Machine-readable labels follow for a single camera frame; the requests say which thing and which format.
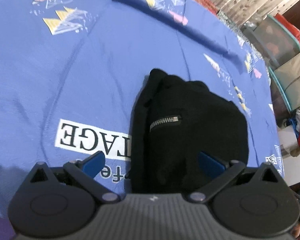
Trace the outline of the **blue patterned bed sheet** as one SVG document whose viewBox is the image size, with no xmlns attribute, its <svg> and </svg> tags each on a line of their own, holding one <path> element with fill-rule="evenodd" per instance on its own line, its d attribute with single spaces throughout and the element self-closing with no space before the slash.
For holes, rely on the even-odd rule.
<svg viewBox="0 0 300 240">
<path fill-rule="evenodd" d="M 127 193 L 130 119 L 153 68 L 234 102 L 248 165 L 284 174 L 263 59 L 196 1 L 0 0 L 0 217 L 38 161 L 103 151 L 97 181 Z"/>
</svg>

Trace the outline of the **clear teal-rimmed storage box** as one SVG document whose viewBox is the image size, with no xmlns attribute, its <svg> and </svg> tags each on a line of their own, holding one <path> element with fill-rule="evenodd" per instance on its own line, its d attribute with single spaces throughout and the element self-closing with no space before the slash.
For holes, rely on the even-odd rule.
<svg viewBox="0 0 300 240">
<path fill-rule="evenodd" d="M 245 37 L 262 55 L 274 82 L 274 110 L 277 115 L 287 115 L 292 110 L 274 71 L 300 53 L 300 43 L 276 18 L 267 15 L 259 25 L 242 28 Z"/>
</svg>

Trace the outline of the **black pants with zipper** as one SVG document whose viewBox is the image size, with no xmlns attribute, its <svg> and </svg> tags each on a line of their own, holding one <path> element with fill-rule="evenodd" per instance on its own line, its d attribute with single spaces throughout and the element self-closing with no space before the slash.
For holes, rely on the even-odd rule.
<svg viewBox="0 0 300 240">
<path fill-rule="evenodd" d="M 247 163 L 245 116 L 203 82 L 153 69 L 134 106 L 132 192 L 188 194 L 202 187 L 208 178 L 200 153 Z"/>
</svg>

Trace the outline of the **beige fabric bag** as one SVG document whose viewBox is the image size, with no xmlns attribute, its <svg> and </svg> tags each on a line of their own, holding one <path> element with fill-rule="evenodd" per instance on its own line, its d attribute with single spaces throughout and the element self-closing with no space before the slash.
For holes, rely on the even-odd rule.
<svg viewBox="0 0 300 240">
<path fill-rule="evenodd" d="M 292 110 L 300 107 L 300 53 L 274 71 Z"/>
</svg>

